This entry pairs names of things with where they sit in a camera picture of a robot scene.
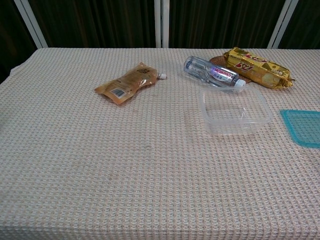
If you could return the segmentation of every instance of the snack package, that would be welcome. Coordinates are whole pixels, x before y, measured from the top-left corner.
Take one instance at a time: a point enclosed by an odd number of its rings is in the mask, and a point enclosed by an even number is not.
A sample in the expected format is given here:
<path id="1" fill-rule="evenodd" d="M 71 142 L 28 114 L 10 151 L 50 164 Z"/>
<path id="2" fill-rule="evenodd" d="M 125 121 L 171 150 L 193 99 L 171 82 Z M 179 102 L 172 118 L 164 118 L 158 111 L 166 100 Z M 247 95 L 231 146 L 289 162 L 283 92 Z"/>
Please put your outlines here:
<path id="1" fill-rule="evenodd" d="M 290 71 L 274 62 L 234 47 L 223 54 L 227 68 L 269 89 L 293 85 Z"/>
<path id="2" fill-rule="evenodd" d="M 125 75 L 97 87 L 95 92 L 107 96 L 114 103 L 120 105 L 131 98 L 140 88 L 155 84 L 157 79 L 166 78 L 165 74 L 158 74 L 156 69 L 140 62 Z"/>

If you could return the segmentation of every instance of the plastic lid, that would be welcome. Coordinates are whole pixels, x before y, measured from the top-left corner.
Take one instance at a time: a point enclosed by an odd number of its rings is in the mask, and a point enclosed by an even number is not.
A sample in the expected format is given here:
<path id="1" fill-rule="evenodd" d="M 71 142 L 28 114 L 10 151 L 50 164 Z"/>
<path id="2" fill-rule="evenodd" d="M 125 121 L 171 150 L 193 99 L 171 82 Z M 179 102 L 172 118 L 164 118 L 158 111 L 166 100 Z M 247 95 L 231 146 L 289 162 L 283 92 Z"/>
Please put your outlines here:
<path id="1" fill-rule="evenodd" d="M 159 72 L 158 73 L 158 76 L 157 76 L 157 79 L 167 79 L 167 75 L 163 72 Z"/>
<path id="2" fill-rule="evenodd" d="M 245 80 L 242 80 L 242 79 L 238 79 L 236 82 L 235 82 L 235 84 L 234 84 L 234 86 L 235 87 L 244 87 L 246 85 L 246 81 Z"/>

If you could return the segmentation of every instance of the gold wrapper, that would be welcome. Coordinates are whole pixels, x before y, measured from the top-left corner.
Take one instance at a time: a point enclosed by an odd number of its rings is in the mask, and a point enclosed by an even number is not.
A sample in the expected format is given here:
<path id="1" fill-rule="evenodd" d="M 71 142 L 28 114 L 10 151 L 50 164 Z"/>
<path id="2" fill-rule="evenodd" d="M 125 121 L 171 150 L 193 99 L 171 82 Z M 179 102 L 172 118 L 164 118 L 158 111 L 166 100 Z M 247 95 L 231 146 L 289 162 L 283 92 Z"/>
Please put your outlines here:
<path id="1" fill-rule="evenodd" d="M 226 66 L 238 74 L 269 89 L 280 89 L 293 85 L 290 71 L 274 62 L 234 47 L 223 54 Z"/>

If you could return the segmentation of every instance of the white textured tablecloth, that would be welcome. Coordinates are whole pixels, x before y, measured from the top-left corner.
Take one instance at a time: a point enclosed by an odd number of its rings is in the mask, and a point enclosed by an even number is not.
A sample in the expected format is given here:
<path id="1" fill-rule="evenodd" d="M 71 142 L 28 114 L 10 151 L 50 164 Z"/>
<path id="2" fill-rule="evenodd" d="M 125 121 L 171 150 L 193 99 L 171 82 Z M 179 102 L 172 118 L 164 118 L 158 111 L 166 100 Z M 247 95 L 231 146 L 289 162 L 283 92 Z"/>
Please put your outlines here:
<path id="1" fill-rule="evenodd" d="M 0 85 L 0 239 L 319 239 L 320 150 L 279 110 L 320 111 L 320 50 L 250 49 L 294 87 L 256 83 L 274 119 L 205 132 L 190 55 L 227 49 L 42 48 Z M 167 80 L 117 106 L 94 92 L 144 62 Z"/>

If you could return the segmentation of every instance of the teal container lid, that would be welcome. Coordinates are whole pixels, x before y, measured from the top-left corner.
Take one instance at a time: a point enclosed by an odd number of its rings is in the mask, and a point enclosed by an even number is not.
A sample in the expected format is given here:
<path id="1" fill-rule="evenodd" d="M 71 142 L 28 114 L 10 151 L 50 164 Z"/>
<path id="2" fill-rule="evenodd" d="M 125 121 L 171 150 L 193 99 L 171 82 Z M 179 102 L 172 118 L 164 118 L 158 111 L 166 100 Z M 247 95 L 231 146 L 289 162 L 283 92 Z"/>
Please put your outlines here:
<path id="1" fill-rule="evenodd" d="M 308 148 L 320 148 L 320 111 L 281 110 L 292 140 Z"/>

